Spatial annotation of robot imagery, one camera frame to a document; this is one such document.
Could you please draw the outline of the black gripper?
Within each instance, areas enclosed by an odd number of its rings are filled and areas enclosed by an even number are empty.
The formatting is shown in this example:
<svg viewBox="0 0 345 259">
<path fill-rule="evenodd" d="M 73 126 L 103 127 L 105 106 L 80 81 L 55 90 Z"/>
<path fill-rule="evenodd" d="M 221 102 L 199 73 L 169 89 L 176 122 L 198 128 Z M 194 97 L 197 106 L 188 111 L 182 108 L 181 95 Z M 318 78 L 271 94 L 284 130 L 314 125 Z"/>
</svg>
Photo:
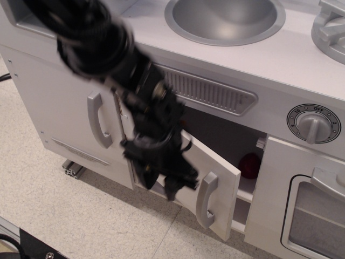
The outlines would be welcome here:
<svg viewBox="0 0 345 259">
<path fill-rule="evenodd" d="M 121 146 L 146 189 L 152 189 L 160 175 L 165 176 L 164 189 L 169 201 L 174 201 L 184 186 L 196 189 L 198 172 L 183 156 L 191 149 L 192 141 L 183 146 L 180 133 L 168 134 L 160 141 L 137 134 L 133 140 L 122 140 Z"/>
</svg>

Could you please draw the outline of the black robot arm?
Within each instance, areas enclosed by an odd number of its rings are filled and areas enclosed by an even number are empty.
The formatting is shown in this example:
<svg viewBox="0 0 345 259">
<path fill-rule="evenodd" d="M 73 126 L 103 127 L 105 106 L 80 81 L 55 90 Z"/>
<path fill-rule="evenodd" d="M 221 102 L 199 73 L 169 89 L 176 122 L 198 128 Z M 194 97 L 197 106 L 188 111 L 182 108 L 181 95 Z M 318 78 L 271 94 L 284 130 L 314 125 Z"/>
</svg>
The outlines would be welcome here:
<svg viewBox="0 0 345 259">
<path fill-rule="evenodd" d="M 122 20 L 101 1 L 26 1 L 57 37 L 62 61 L 76 75 L 118 94 L 134 121 L 134 138 L 122 140 L 124 156 L 151 189 L 160 175 L 172 201 L 183 187 L 196 189 L 198 172 L 183 157 L 184 105 L 161 70 L 141 52 Z"/>
</svg>

